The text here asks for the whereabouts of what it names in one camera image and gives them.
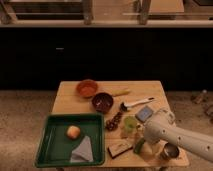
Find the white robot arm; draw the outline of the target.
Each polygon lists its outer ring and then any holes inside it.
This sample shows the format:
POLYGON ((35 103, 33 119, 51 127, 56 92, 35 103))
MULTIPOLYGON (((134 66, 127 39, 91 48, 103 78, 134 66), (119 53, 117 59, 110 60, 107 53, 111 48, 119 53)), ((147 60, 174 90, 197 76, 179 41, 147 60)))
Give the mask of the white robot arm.
POLYGON ((154 114, 143 114, 144 138, 150 144, 164 140, 205 160, 213 162, 213 137, 175 125, 175 115, 165 108, 154 114))

